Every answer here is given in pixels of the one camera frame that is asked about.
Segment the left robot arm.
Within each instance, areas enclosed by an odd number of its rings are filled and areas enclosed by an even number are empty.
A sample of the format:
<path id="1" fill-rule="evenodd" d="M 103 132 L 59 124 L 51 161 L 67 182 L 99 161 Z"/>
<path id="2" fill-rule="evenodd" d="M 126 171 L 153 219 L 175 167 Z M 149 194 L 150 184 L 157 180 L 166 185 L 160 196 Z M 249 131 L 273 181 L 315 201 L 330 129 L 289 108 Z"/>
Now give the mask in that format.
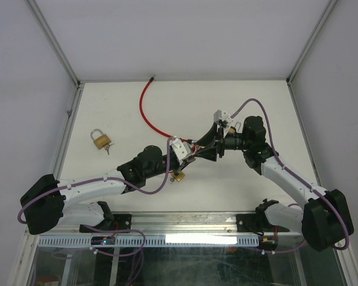
<path id="1" fill-rule="evenodd" d="M 62 182 L 52 173 L 43 175 L 21 197 L 17 220 L 32 235 L 44 234 L 60 225 L 108 231 L 113 215 L 100 197 L 133 191 L 155 195 L 165 188 L 169 176 L 189 164 L 195 154 L 195 145 L 170 138 L 166 154 L 149 145 L 131 161 L 98 177 Z"/>

